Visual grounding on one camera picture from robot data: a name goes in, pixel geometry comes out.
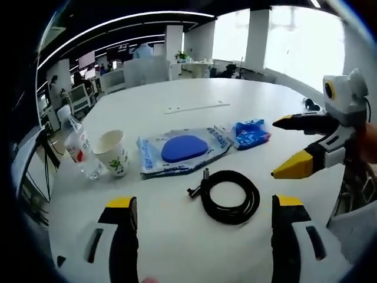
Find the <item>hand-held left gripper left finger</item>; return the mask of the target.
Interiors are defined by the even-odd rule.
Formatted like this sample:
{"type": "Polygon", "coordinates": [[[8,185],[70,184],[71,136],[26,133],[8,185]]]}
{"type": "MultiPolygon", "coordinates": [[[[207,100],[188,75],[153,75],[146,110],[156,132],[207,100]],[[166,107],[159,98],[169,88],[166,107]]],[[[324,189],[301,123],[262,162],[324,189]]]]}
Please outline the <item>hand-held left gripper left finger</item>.
{"type": "Polygon", "coordinates": [[[68,282],[138,282],[137,258],[137,198],[132,196],[108,202],[67,254],[57,257],[57,267],[68,282]]]}

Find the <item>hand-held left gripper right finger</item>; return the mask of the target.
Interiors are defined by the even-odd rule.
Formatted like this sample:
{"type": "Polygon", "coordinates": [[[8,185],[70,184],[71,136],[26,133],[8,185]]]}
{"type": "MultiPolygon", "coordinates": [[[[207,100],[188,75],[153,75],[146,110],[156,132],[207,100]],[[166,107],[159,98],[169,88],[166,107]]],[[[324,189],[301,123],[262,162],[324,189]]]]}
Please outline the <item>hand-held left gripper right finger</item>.
{"type": "Polygon", "coordinates": [[[272,282],[339,282],[351,269],[341,244],[296,197],[272,196],[272,282]]]}

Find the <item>person's right hand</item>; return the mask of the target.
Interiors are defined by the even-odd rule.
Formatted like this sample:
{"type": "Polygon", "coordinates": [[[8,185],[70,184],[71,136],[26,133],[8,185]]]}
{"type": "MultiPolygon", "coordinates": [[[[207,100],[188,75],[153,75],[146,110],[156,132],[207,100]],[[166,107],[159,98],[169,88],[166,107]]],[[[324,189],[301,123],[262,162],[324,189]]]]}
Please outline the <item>person's right hand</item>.
{"type": "Polygon", "coordinates": [[[377,161],[376,124],[365,123],[356,136],[356,144],[361,159],[370,164],[377,161]]]}

